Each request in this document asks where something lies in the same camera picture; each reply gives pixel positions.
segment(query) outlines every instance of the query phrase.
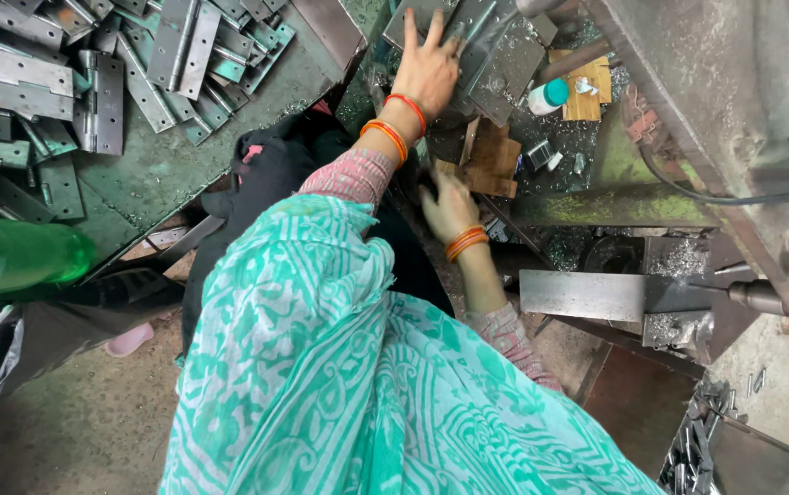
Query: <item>pink patterned sleeve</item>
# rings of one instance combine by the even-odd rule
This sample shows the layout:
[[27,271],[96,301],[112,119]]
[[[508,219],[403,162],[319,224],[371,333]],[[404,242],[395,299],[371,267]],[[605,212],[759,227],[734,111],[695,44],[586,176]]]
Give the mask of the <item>pink patterned sleeve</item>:
[[349,150],[310,175],[298,194],[378,206],[393,174],[394,163],[385,154],[368,149]]
[[465,323],[516,365],[530,380],[542,387],[557,392],[563,391],[563,385],[554,375],[544,371],[541,360],[532,351],[532,345],[525,336],[523,323],[519,320],[513,305],[508,303],[504,308],[492,313],[467,313]]

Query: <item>woman's right hand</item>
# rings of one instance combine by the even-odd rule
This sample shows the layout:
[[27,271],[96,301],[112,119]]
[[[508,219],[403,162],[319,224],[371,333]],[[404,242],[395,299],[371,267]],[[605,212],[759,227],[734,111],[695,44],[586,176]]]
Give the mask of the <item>woman's right hand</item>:
[[465,39],[453,36],[443,47],[444,12],[434,11],[428,38],[419,46],[415,27],[415,12],[407,9],[404,17],[404,47],[400,69],[394,79],[392,93],[410,97],[431,123],[449,104],[452,90],[458,81],[458,60],[465,46]]
[[480,224],[480,209],[457,177],[431,170],[431,178],[437,186],[437,201],[427,188],[420,187],[422,211],[435,237],[448,245],[463,231]]

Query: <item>electrical wire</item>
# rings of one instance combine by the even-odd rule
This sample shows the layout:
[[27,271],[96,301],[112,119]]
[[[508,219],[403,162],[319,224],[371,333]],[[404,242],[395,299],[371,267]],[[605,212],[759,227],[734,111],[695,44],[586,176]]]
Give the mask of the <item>electrical wire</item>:
[[694,191],[688,190],[685,187],[676,184],[672,179],[666,177],[659,168],[657,168],[657,165],[654,164],[654,153],[651,151],[651,148],[646,145],[642,145],[639,146],[639,152],[642,153],[642,160],[644,160],[648,170],[650,170],[659,181],[663,182],[669,187],[672,187],[675,189],[675,192],[679,193],[683,197],[689,197],[702,203],[722,204],[725,206],[789,203],[789,193],[756,197],[713,197],[695,193]]

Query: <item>red bangle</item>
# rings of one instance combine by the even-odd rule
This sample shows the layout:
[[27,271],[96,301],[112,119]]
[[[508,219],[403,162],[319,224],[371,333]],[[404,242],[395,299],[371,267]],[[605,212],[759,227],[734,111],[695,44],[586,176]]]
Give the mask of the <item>red bangle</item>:
[[458,255],[465,249],[479,242],[488,241],[489,238],[486,235],[486,229],[480,225],[473,226],[456,236],[455,240],[450,242],[449,246],[446,247],[446,260],[449,261],[449,263],[454,263]]
[[394,129],[390,124],[388,124],[388,122],[380,121],[379,119],[373,119],[364,124],[364,127],[361,129],[361,136],[367,132],[367,129],[377,129],[394,142],[394,146],[397,148],[398,155],[400,155],[400,163],[394,169],[399,169],[403,165],[403,162],[407,161],[407,155],[409,153],[407,142],[402,136],[400,136],[400,132],[398,132],[397,129]]
[[422,125],[422,130],[419,132],[419,139],[422,139],[425,136],[425,115],[422,114],[422,110],[418,105],[415,104],[415,101],[412,101],[409,97],[398,93],[389,94],[383,106],[388,105],[388,101],[392,98],[397,98],[413,108],[413,111],[419,117],[419,124]]

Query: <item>pile of hinges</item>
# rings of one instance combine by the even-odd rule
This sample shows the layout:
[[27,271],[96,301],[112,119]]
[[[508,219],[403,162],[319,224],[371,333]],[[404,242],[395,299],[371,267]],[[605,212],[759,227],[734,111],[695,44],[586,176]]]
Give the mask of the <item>pile of hinges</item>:
[[679,434],[666,455],[657,483],[670,495],[718,494],[709,444],[722,417],[745,423],[737,409],[737,390],[728,382],[704,381],[687,407]]
[[286,4],[0,0],[0,216],[84,217],[65,153],[122,154],[123,87],[155,132],[203,142],[293,39]]

